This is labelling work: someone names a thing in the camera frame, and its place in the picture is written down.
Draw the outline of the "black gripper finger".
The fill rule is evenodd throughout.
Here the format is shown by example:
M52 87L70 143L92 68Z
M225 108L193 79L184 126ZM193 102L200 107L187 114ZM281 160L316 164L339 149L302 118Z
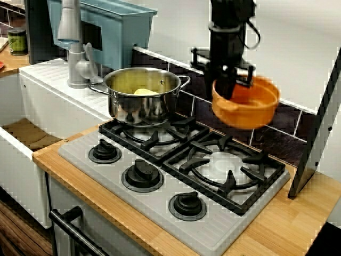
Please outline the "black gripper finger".
M215 91L222 97L230 99L236 84L237 70L222 67L205 67L205 85L206 98L212 99L213 82L215 82Z
M253 84L253 72L254 72L254 66L248 67L248 74L247 74L247 80L246 80L246 86L250 88Z

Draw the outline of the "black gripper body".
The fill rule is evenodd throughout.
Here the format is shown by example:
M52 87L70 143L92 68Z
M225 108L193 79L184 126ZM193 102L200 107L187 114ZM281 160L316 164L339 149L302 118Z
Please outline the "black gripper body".
M206 66L242 69L247 71L252 64L242 57L244 53L246 30L237 28L235 30L211 29L210 48L194 47L191 50L191 67L205 72ZM243 78L237 74L236 80Z

